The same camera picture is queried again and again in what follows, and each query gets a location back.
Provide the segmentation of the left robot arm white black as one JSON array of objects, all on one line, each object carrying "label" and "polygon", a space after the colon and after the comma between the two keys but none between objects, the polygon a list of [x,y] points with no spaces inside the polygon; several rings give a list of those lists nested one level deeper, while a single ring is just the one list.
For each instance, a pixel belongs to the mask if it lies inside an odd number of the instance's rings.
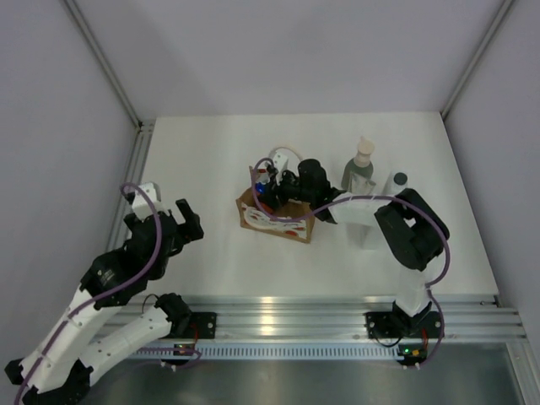
[{"label": "left robot arm white black", "polygon": [[162,278],[168,261],[203,237],[200,217],[176,201],[184,223],[169,211],[139,214],[124,221],[132,235],[122,247],[94,259],[65,314],[36,350],[10,361],[5,372],[19,387],[17,404],[76,404],[112,368],[147,344],[180,338],[192,311],[179,294],[162,294],[153,306],[107,337],[97,332],[148,283]]}]

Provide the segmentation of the burlap watermelon canvas bag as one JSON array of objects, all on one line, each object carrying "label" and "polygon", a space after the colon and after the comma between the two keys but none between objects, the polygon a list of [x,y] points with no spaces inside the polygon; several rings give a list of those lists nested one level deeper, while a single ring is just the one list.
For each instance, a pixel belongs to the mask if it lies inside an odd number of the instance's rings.
[{"label": "burlap watermelon canvas bag", "polygon": [[305,202],[287,202],[280,209],[273,209],[272,213],[262,211],[256,205],[255,198],[257,182],[267,183],[267,169],[273,165],[271,160],[275,152],[281,152],[291,157],[295,157],[298,162],[302,156],[293,148],[278,145],[270,150],[268,156],[263,159],[263,163],[256,169],[249,167],[251,184],[235,200],[240,216],[240,226],[244,229],[262,232],[264,234],[282,237],[288,240],[295,240],[300,243],[310,244],[311,234],[314,228],[315,219],[298,220],[310,212],[309,206]]}]

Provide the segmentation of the silver refill pouch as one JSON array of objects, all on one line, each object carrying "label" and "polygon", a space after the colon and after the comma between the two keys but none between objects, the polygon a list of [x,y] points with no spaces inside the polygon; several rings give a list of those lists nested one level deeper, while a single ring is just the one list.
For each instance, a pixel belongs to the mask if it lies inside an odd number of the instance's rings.
[{"label": "silver refill pouch", "polygon": [[348,191],[355,195],[369,196],[374,191],[375,186],[375,181],[360,174],[352,173],[349,177]]}]

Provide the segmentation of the grey pump bottle beige cap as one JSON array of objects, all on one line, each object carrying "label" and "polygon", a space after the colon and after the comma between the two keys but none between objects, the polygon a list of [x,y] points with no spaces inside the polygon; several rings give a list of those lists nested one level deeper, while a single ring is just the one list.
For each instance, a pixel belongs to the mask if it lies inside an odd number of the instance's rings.
[{"label": "grey pump bottle beige cap", "polygon": [[370,181],[374,167],[371,155],[375,152],[375,145],[367,138],[361,137],[355,156],[348,161],[343,170],[341,186],[348,192],[356,192],[359,189],[357,183]]}]

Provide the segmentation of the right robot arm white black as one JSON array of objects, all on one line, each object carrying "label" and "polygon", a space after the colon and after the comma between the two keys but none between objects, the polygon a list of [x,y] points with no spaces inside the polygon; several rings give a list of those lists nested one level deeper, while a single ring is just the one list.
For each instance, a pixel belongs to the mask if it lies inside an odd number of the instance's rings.
[{"label": "right robot arm white black", "polygon": [[374,338],[409,337],[424,324],[433,300],[432,283],[424,272],[440,254],[448,255],[449,230],[429,204],[412,188],[396,195],[362,196],[331,185],[316,159],[305,159],[297,172],[280,169],[265,158],[268,178],[259,186],[251,175],[255,204],[270,219],[286,203],[306,203],[309,215],[330,224],[357,224],[377,228],[400,265],[397,295],[382,326],[374,325]]}]

